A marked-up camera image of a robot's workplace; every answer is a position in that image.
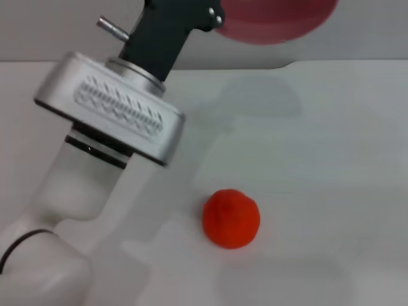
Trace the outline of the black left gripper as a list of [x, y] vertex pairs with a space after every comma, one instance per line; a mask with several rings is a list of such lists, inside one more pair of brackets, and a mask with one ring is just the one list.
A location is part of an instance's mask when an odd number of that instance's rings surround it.
[[119, 58], [160, 82], [170, 73], [191, 31], [209, 32], [225, 22], [222, 1], [145, 1]]

